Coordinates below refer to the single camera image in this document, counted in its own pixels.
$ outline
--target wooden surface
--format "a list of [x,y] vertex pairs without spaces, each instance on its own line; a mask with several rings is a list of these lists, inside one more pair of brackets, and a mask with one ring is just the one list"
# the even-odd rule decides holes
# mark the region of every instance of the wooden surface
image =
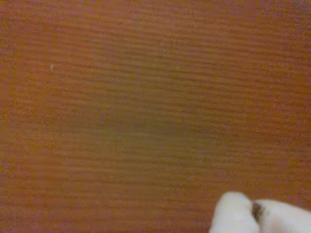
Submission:
[[0,1],[0,231],[206,232],[228,190],[311,208],[307,1]]

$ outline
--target orange wooden table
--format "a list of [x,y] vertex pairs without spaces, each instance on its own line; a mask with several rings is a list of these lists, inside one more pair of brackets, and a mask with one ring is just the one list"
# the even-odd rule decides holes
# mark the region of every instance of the orange wooden table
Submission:
[[311,208],[311,4],[0,1],[0,231],[206,232]]

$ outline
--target dark spot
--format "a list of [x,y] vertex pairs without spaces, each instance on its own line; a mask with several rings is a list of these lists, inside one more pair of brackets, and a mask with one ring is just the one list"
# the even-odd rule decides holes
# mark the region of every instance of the dark spot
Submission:
[[256,220],[256,222],[260,220],[262,212],[263,212],[263,207],[257,202],[253,202],[252,215],[254,219]]

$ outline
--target white fabric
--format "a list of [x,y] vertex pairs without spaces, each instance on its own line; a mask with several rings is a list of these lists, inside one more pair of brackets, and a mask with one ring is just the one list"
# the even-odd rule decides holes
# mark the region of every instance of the white fabric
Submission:
[[[261,207],[255,220],[253,203]],[[217,203],[210,233],[311,233],[311,212],[274,201],[250,201],[229,192]]]

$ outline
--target white object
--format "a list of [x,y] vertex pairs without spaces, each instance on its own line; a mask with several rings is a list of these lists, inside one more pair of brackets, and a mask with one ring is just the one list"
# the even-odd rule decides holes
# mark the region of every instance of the white object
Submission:
[[260,233],[311,233],[311,212],[273,201],[257,200]]
[[225,193],[217,203],[209,233],[260,233],[253,204],[242,193]]

